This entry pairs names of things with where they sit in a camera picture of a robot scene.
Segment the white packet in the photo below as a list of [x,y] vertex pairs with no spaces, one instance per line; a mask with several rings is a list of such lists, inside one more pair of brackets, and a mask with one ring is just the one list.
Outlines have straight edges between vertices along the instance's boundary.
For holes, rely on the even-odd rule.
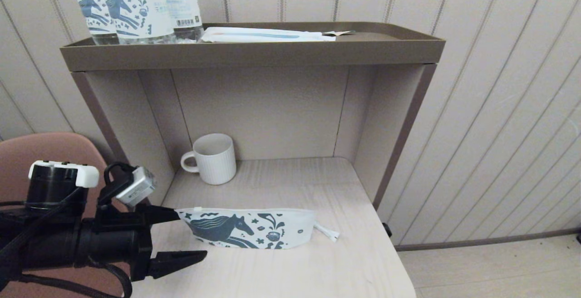
[[205,43],[294,43],[335,42],[334,36],[309,31],[209,27],[201,37]]

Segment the horse label water bottle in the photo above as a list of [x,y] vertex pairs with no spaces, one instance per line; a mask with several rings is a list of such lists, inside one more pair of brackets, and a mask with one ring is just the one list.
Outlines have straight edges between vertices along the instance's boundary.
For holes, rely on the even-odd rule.
[[119,44],[105,0],[77,0],[94,44]]
[[167,0],[105,0],[120,44],[173,44]]

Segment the white ribbed mug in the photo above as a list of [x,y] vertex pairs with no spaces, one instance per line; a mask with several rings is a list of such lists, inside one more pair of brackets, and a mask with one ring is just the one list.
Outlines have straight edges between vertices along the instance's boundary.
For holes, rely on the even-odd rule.
[[183,170],[199,174],[206,184],[226,184],[237,171],[234,141],[224,133],[199,137],[192,150],[181,156],[180,164]]

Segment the white horse-print zipper pouch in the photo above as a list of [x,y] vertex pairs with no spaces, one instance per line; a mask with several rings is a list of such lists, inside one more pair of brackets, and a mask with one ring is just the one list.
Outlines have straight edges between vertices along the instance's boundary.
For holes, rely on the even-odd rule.
[[291,249],[310,241],[313,210],[184,208],[177,215],[193,236],[222,248]]

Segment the pink upholstered chair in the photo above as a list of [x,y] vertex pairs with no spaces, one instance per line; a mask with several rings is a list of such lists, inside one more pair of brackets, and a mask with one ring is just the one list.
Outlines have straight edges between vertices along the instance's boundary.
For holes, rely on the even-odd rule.
[[[95,166],[102,171],[106,164],[93,143],[76,133],[34,133],[0,142],[0,202],[23,201],[29,188],[29,170],[36,160],[69,161]],[[64,289],[8,283],[0,257],[0,298],[88,298]],[[105,269],[91,267],[48,269],[36,275],[64,279],[120,298],[123,295],[119,279]]]

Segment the barcode label water bottle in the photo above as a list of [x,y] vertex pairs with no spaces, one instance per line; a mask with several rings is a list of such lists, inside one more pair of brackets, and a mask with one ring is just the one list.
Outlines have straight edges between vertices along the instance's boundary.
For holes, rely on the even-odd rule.
[[166,0],[179,43],[197,43],[205,31],[198,0]]

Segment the brown desk shelf unit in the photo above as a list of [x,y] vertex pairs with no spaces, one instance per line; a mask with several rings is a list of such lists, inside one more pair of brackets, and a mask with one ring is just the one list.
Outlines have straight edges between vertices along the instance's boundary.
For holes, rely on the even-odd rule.
[[[335,42],[118,44],[60,48],[114,160],[145,166],[149,197],[179,207],[313,208],[309,188],[372,209],[385,192],[446,41],[378,22],[249,23],[355,30]],[[182,169],[209,133],[234,141],[237,171],[209,185]]]

